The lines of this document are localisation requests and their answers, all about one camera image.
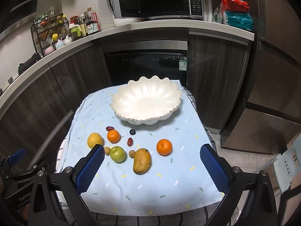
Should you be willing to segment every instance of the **light blue tablecloth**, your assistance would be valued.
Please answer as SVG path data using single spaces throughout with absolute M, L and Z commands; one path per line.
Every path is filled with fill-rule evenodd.
M 180 81 L 179 89 L 183 90 Z M 93 132 L 100 133 L 104 146 L 121 146 L 127 152 L 123 163 L 115 163 L 106 156 L 88 191 L 81 196 L 93 212 L 116 215 L 166 215 L 200 208 L 222 199 L 207 170 L 200 160 L 200 148 L 209 138 L 187 94 L 183 91 L 182 103 L 172 116 L 154 125 L 134 126 L 120 120 L 111 109 L 111 95 L 118 86 L 90 94 L 75 113 L 58 164 L 58 172 L 74 166 L 91 150 L 87 139 Z M 107 126 L 121 134 L 117 144 L 107 138 Z M 136 135 L 129 134 L 134 128 Z M 132 137 L 134 144 L 127 146 Z M 160 139 L 173 144 L 170 155 L 163 157 L 156 151 Z M 133 159 L 128 152 L 146 148 L 151 152 L 152 165 L 147 173 L 133 172 Z M 61 192 L 61 202 L 65 203 Z

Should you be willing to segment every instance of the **oven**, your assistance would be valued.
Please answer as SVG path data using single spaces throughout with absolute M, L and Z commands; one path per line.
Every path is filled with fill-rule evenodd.
M 112 0 L 115 19 L 203 19 L 202 0 Z
M 188 42 L 149 40 L 103 47 L 113 86 L 137 81 L 140 77 L 158 76 L 180 80 L 187 85 Z

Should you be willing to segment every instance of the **red date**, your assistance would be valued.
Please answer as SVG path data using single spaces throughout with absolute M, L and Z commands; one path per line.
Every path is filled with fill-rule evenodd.
M 133 139 L 132 139 L 132 138 L 129 138 L 129 139 L 128 139 L 128 143 L 127 143 L 128 146 L 131 147 L 131 146 L 133 145 L 133 143 L 134 143 Z
M 110 130 L 114 130 L 115 128 L 114 127 L 111 127 L 111 126 L 108 126 L 106 127 L 106 130 L 109 132 Z

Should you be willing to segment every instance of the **bowl rim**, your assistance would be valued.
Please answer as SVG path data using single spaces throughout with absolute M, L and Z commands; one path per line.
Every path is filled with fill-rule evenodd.
M 130 81 L 138 82 L 138 81 L 140 81 L 140 79 L 143 78 L 143 77 L 146 78 L 145 76 L 141 76 L 141 77 L 139 78 L 139 80 L 137 80 L 137 81 L 134 81 L 134 80 L 130 80 Z M 158 76 L 152 76 L 150 79 L 148 79 L 148 78 L 146 78 L 146 79 L 147 79 L 147 80 L 151 80 L 153 77 L 157 77 L 159 80 L 164 80 L 165 78 L 167 78 L 167 79 L 169 80 L 169 82 L 170 82 L 170 79 L 169 79 L 168 77 L 165 77 L 165 78 L 163 78 L 163 79 L 160 79 Z M 145 119 L 145 120 L 136 120 L 136 119 L 126 118 L 126 117 L 124 117 L 124 116 L 121 116 L 121 115 L 119 115 L 119 114 L 116 113 L 116 110 L 115 110 L 115 109 L 112 107 L 112 105 L 111 105 L 112 103 L 114 103 L 113 94 L 112 94 L 112 96 L 111 96 L 113 102 L 110 103 L 110 107 L 114 110 L 115 115 L 117 115 L 117 116 L 120 117 L 121 119 L 126 119 L 126 120 L 131 120 L 131 121 L 149 121 L 149 120 L 155 120 L 155 119 L 162 118 L 162 117 L 164 117 L 164 116 L 166 116 L 166 115 L 172 113 L 175 109 L 177 109 L 177 108 L 180 106 L 180 104 L 181 104 L 181 102 L 182 102 L 181 97 L 182 97 L 183 91 L 179 89 L 179 85 L 178 85 L 177 82 L 174 82 L 174 83 L 177 84 L 177 90 L 178 90 L 178 91 L 181 91 L 181 95 L 180 95 L 180 97 L 179 97 L 179 100 L 180 100 L 180 101 L 179 101 L 179 103 L 178 103 L 178 105 L 177 105 L 176 107 L 174 107 L 171 111 L 167 112 L 166 114 L 164 114 L 164 115 L 162 115 L 162 116 L 159 116 L 159 117 L 153 117 L 153 118 L 148 118 L 148 119 Z M 123 85 L 121 85 L 121 86 L 118 87 L 118 92 L 115 93 L 115 94 L 118 94 L 118 93 L 119 93 L 119 88 L 122 87 L 122 86 L 123 86 Z

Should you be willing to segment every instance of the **blueberry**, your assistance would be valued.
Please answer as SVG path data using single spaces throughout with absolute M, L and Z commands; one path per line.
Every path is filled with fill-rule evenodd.
M 135 134 L 136 134 L 135 129 L 131 129 L 131 130 L 130 130 L 130 135 L 135 135 Z

